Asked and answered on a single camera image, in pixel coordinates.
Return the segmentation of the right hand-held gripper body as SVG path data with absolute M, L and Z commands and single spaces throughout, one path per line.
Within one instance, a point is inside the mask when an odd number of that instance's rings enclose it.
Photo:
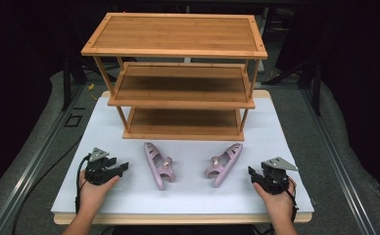
M 298 171 L 298 167 L 281 157 L 266 160 L 261 163 L 261 187 L 269 194 L 280 194 L 288 189 L 287 170 Z

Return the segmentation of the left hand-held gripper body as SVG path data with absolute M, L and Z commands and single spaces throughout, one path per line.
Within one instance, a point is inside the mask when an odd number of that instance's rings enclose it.
M 113 178 L 110 169 L 115 168 L 115 165 L 107 166 L 107 159 L 109 159 L 108 152 L 99 148 L 93 149 L 85 170 L 85 178 L 89 183 L 102 185 Z

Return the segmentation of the pink sandal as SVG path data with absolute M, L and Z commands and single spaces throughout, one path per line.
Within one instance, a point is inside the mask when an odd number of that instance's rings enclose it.
M 158 188 L 164 191 L 166 189 L 165 181 L 174 182 L 176 179 L 172 169 L 172 158 L 165 157 L 159 149 L 150 142 L 144 143 L 144 151 L 154 180 Z
M 214 179 L 214 188 L 218 188 L 223 183 L 239 160 L 242 150 L 243 145 L 236 143 L 228 147 L 220 156 L 211 157 L 210 165 L 205 170 L 205 176 Z

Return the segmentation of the three-tier wooden shoe rack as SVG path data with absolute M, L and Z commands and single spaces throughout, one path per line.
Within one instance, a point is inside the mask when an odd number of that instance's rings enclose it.
M 81 50 L 115 58 L 109 105 L 125 139 L 242 141 L 256 106 L 258 68 L 267 57 L 248 15 L 109 13 Z

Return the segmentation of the person's left hand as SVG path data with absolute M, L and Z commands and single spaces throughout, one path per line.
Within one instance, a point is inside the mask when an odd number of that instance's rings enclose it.
M 84 170 L 79 177 L 81 189 L 78 214 L 95 215 L 102 207 L 108 192 L 119 182 L 120 177 L 116 175 L 102 185 L 94 185 L 88 182 Z

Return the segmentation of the person's right hand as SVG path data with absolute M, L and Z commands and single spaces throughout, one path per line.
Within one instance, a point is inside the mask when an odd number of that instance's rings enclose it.
M 282 225 L 284 223 L 292 224 L 291 217 L 294 206 L 290 195 L 294 194 L 296 189 L 295 183 L 289 183 L 288 192 L 276 195 L 271 195 L 265 192 L 258 183 L 254 183 L 253 187 L 263 199 L 268 215 L 270 216 L 274 226 Z

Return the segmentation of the small yellow item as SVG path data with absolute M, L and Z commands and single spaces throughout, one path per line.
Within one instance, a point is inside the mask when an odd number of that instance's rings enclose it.
M 90 97 L 92 98 L 92 100 L 97 101 L 98 98 L 95 97 L 94 94 L 93 94 L 94 86 L 95 85 L 93 83 L 91 83 L 91 84 L 88 85 L 88 93 L 89 93 Z

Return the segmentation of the black metal stand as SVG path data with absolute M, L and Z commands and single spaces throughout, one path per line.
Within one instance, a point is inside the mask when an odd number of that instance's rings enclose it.
M 71 103 L 71 71 L 70 59 L 65 58 L 63 67 L 64 103 L 62 110 L 65 111 Z
M 317 116 L 320 115 L 320 109 L 319 109 L 320 83 L 321 83 L 320 70 L 321 70 L 320 64 L 319 62 L 316 62 L 314 66 L 314 77 L 312 80 L 312 108 Z

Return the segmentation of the metal floor rail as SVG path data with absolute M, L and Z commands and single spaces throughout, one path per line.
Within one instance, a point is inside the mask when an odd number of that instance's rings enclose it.
M 351 181 L 349 174 L 340 158 L 340 155 L 335 147 L 335 144 L 328 132 L 328 129 L 323 121 L 323 118 L 317 114 L 315 107 L 312 104 L 312 96 L 308 90 L 300 90 L 303 99 L 308 107 L 310 115 L 312 116 L 315 125 L 321 135 L 325 147 L 328 151 L 328 159 L 331 163 L 333 171 L 340 184 L 342 192 L 346 198 L 349 208 L 353 214 L 356 224 L 360 230 L 361 235 L 377 235 L 371 220 L 365 210 L 359 195 L 357 194 L 356 187 Z
M 24 197 L 36 182 L 36 177 L 47 160 L 52 144 L 69 116 L 69 109 L 84 92 L 76 85 L 70 100 L 64 105 L 61 88 L 53 87 L 49 101 L 31 130 L 21 150 L 0 178 L 0 235 L 5 233 L 21 207 Z

